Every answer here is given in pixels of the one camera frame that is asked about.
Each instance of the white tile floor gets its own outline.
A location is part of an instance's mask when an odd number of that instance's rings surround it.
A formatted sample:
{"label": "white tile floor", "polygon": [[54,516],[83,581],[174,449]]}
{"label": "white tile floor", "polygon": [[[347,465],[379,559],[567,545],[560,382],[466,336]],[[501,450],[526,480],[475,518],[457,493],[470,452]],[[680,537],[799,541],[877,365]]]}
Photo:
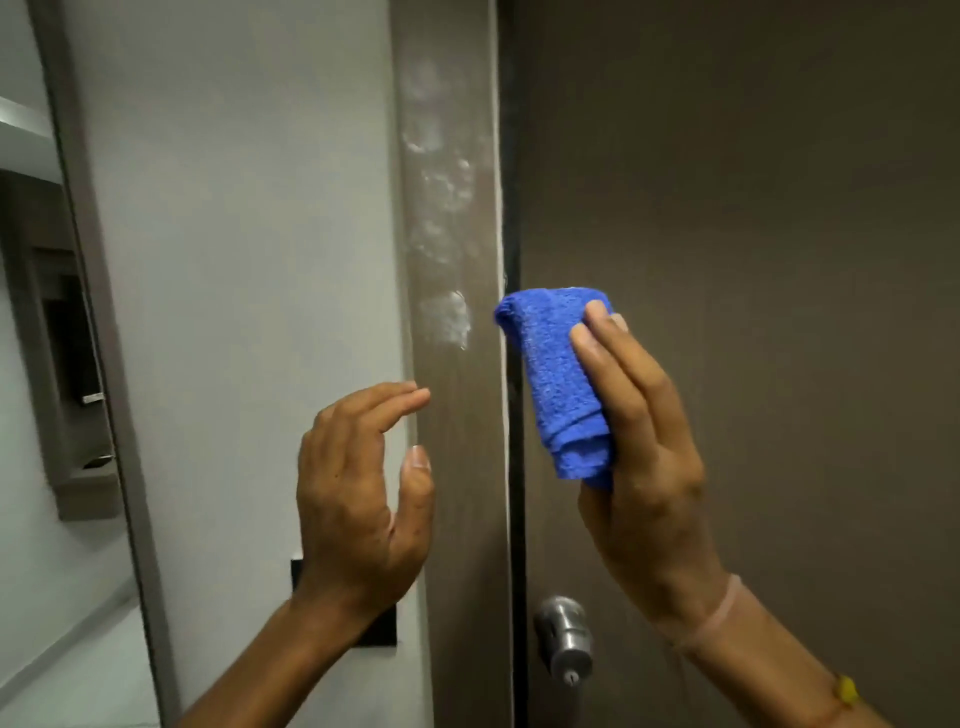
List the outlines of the white tile floor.
{"label": "white tile floor", "polygon": [[135,604],[105,620],[0,711],[0,728],[157,728],[159,723]]}

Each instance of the door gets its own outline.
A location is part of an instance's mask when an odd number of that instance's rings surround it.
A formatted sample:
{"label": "door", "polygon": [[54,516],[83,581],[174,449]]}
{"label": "door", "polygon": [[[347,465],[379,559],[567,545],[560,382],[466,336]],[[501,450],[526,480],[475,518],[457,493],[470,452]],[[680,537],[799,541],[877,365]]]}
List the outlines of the door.
{"label": "door", "polygon": [[[605,290],[676,380],[728,568],[903,725],[960,724],[953,3],[518,0],[522,287]],[[525,418],[529,717],[738,726],[618,592]]]}

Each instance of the door knob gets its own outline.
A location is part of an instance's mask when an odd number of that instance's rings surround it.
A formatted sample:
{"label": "door knob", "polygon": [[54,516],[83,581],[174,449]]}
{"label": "door knob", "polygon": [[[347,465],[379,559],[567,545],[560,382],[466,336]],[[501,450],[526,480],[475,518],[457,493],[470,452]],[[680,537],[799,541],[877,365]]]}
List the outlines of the door knob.
{"label": "door knob", "polygon": [[540,658],[555,680],[573,688],[593,672],[593,637],[587,614],[573,599],[551,596],[534,615]]}

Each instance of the microfiber cloth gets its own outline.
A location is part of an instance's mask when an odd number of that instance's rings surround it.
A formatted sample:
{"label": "microfiber cloth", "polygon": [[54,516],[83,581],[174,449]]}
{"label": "microfiber cloth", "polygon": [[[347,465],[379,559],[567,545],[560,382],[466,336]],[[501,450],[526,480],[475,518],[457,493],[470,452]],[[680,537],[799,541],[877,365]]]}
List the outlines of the microfiber cloth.
{"label": "microfiber cloth", "polygon": [[557,477],[610,490],[610,428],[570,345],[570,330],[595,300],[613,311],[607,296],[592,288],[532,288],[504,298],[493,318],[523,354],[537,430]]}

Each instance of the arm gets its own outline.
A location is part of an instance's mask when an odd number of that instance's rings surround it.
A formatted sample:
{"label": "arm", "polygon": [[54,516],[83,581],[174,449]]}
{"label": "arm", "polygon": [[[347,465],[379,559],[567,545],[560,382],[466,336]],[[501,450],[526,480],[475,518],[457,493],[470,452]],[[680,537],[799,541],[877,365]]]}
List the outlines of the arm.
{"label": "arm", "polygon": [[692,640],[687,656],[752,725],[887,727],[862,701],[846,709],[836,677],[747,589],[728,596],[680,396],[622,317],[591,302],[585,318],[570,339],[617,457],[612,494],[582,487],[580,511],[613,578],[667,639]]}
{"label": "arm", "polygon": [[380,384],[317,416],[300,445],[300,585],[180,728],[286,725],[326,671],[410,589],[430,547],[433,480],[423,449],[409,450],[392,515],[383,433],[429,400],[412,382]]}

